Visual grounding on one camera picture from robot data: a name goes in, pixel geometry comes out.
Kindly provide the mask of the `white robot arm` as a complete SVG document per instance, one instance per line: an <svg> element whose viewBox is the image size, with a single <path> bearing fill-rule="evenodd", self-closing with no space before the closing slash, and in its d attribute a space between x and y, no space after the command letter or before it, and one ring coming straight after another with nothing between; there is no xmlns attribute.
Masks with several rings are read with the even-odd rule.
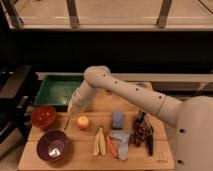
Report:
<svg viewBox="0 0 213 171"><path fill-rule="evenodd" d="M177 129L175 171L213 171L213 98L195 96L178 100L111 75L106 66L91 66L72 94L72 115L91 104L99 88L111 91Z"/></svg>

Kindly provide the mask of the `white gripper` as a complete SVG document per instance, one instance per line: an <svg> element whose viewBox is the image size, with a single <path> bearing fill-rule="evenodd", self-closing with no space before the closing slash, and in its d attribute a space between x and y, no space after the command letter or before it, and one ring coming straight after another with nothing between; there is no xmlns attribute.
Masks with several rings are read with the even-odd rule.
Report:
<svg viewBox="0 0 213 171"><path fill-rule="evenodd" d="M90 106L96 92L96 88L91 87L88 83L82 83L72 94L67 113L73 115L85 111Z"/></svg>

